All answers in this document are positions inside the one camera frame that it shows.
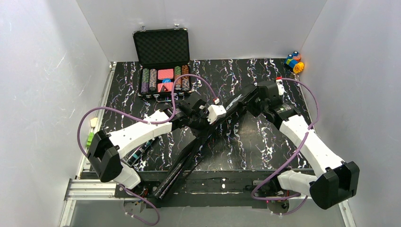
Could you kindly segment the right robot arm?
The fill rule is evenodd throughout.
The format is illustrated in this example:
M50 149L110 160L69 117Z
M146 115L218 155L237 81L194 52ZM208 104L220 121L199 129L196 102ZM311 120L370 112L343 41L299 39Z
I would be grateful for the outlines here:
M296 107L282 102L282 81L277 78L247 88L255 97L258 113L266 115L267 120L296 145L292 158L301 153L314 174L287 170L286 166L292 161L288 159L253 189L251 197L262 200L255 193L267 184L273 191L294 191L311 197L323 210L354 197L360 173L358 165L353 161L345 162L325 145L314 131L316 121L308 125Z

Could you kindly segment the badminton racket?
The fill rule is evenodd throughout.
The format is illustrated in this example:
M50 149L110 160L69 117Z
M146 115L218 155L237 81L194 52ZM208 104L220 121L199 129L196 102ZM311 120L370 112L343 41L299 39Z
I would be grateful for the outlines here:
M186 168L190 163L191 157L193 157L194 154L193 150L194 150L193 146L187 146L183 149L177 161L167 173L166 178L154 191L153 195L156 199L160 200L163 199L164 196L170 190L170 188L174 185L176 180L179 179L179 177L184 173L184 171L186 170Z

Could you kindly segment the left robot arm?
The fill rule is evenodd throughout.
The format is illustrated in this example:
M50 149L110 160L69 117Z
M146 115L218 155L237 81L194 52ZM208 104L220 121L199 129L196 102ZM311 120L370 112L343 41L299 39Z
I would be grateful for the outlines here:
M141 179L133 167L122 161L131 151L177 128L201 132L226 115L223 105L206 105L203 100L175 102L121 130L99 130L92 137L87 158L101 182L115 181L133 189Z

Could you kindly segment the colourful toy blocks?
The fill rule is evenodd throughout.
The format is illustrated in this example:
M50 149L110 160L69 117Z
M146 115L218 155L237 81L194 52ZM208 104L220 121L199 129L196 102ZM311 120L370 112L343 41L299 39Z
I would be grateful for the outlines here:
M284 64L295 74L302 72L305 64L301 61L302 57L298 51L289 54L284 61Z

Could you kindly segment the black shuttlecock tube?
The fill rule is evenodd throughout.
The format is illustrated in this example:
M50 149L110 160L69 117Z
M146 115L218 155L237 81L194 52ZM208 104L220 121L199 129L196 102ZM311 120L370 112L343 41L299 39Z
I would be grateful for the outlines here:
M125 157L125 163L128 166L134 166L140 158L152 147L152 144L155 142L155 139L149 140L144 144L138 146L137 148L130 151Z

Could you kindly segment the green clip on rail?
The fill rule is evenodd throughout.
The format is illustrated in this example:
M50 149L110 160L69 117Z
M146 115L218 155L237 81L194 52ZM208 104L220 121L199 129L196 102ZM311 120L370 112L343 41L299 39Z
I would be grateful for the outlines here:
M93 137L94 137L94 133L93 133L93 132L90 132L90 133L88 134L87 141L86 141L86 147L87 147L87 148L90 147L90 145L91 145L91 143L92 143L92 141L93 141Z

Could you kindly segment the beige block on rail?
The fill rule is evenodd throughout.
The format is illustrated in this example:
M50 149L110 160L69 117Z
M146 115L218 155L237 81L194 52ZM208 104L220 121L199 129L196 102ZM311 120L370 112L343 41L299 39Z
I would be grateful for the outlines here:
M95 127L97 126L97 123L98 123L98 118L97 118L97 117L92 118L92 119L90 120L90 126L91 126L91 128L95 128Z

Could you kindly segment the black poker chip case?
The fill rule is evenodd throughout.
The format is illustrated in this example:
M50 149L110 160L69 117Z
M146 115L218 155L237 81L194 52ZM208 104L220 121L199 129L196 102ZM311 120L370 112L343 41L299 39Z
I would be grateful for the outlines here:
M189 32L187 28L146 30L144 27L132 33L140 64L139 93L144 100L191 94L191 78L183 82L173 82L178 72L190 67Z

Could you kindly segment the black racket bag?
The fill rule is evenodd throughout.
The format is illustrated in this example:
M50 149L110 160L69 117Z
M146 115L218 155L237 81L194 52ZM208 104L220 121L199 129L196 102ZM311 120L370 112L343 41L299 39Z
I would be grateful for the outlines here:
M232 120L235 116L243 116L259 99L258 88L253 84L246 86L238 95L230 98L223 104L227 113L225 117L222 117L214 123L209 123L207 120L209 114L208 110L206 108L200 109L206 102L197 94L191 95L185 100L177 101L175 103L175 111L173 111L172 107L165 108L163 112L165 112L167 116L170 117L175 113L172 119L173 130L188 127L195 136L187 145L193 146L194 148L194 154L190 159L188 167L192 164L195 155L202 150L203 145L211 137L216 136L216 130L221 124L225 123L227 120Z

